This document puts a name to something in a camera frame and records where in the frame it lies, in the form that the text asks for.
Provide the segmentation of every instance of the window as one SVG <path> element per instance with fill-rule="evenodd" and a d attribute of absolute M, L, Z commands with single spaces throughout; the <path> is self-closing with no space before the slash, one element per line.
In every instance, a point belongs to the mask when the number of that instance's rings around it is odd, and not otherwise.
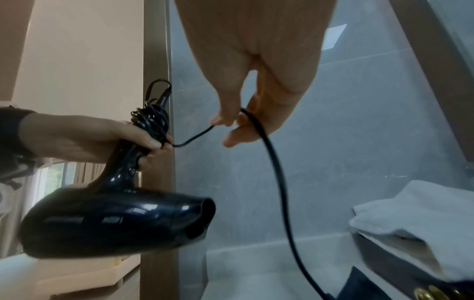
<path fill-rule="evenodd" d="M 50 167 L 40 169 L 35 202 L 62 186 L 73 184 L 76 165 L 77 163 L 56 163 Z"/>

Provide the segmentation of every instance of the folded towel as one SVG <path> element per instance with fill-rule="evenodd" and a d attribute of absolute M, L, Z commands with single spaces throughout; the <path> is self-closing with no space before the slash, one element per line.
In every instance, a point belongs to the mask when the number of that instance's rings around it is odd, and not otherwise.
<path fill-rule="evenodd" d="M 384 250 L 440 280 L 474 280 L 474 192 L 412 181 L 354 213 L 350 226 Z"/>

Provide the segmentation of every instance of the black cord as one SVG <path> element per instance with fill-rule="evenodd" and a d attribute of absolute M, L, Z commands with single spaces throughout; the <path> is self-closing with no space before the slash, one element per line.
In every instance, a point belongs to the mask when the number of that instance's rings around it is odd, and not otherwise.
<path fill-rule="evenodd" d="M 166 80 L 155 80 L 153 81 L 147 90 L 147 96 L 145 98 L 145 107 L 143 109 L 137 109 L 137 111 L 132 112 L 132 121 L 137 126 L 145 129 L 150 133 L 153 138 L 156 138 L 158 141 L 163 143 L 164 141 L 168 142 L 166 133 L 169 129 L 169 115 L 165 110 L 164 106 L 160 106 L 157 104 L 152 104 L 152 102 L 156 101 L 156 99 L 148 100 L 151 95 L 151 90 L 153 85 L 157 82 L 166 82 L 169 84 L 168 89 L 165 91 L 168 95 L 171 94 L 171 84 L 169 81 Z M 283 215 L 283 223 L 285 225 L 285 232 L 288 238 L 288 242 L 290 244 L 291 252 L 293 253 L 293 257 L 295 258 L 296 264 L 298 265 L 299 269 L 305 276 L 306 280 L 309 284 L 313 287 L 313 289 L 319 294 L 322 300 L 329 300 L 328 296 L 324 293 L 321 287 L 316 283 L 316 281 L 311 277 L 308 270 L 306 270 L 305 265 L 301 261 L 300 255 L 298 253 L 298 249 L 296 249 L 296 244 L 293 236 L 293 232 L 291 231 L 291 224 L 290 224 L 290 216 L 289 216 L 289 208 L 288 208 L 288 188 L 286 186 L 286 179 L 283 173 L 283 169 L 280 164 L 280 160 L 278 159 L 277 152 L 275 151 L 270 139 L 268 138 L 265 129 L 263 128 L 262 124 L 257 120 L 255 116 L 249 113 L 246 109 L 241 108 L 241 112 L 243 112 L 249 120 L 252 122 L 255 130 L 260 135 L 265 144 L 267 149 L 268 155 L 270 156 L 270 160 L 272 161 L 273 169 L 275 171 L 276 181 L 278 183 L 278 190 L 280 192 L 281 198 L 281 213 Z M 181 148 L 195 139 L 205 135 L 209 131 L 211 131 L 214 126 L 209 127 L 208 129 L 204 130 L 203 132 L 193 136 L 186 142 L 182 144 L 171 144 L 175 148 Z"/>

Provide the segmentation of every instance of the sleeve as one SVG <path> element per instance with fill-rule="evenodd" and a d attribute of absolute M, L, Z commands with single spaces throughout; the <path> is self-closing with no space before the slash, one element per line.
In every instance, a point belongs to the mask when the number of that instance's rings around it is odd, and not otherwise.
<path fill-rule="evenodd" d="M 19 186 L 12 179 L 32 175 L 35 171 L 36 157 L 18 135 L 21 121 L 31 113 L 34 111 L 0 108 L 0 182 L 14 189 Z"/>

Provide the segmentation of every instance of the black hair dryer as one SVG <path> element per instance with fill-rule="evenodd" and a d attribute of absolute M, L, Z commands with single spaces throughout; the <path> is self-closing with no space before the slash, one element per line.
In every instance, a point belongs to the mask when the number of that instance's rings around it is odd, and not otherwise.
<path fill-rule="evenodd" d="M 171 84 L 159 99 L 132 112 L 132 123 L 166 142 L 165 110 Z M 86 187 L 63 187 L 39 201 L 23 219 L 19 238 L 37 258 L 121 256 L 167 250 L 205 238 L 216 207 L 209 198 L 136 187 L 138 159 L 148 149 L 122 140 L 102 174 Z"/>

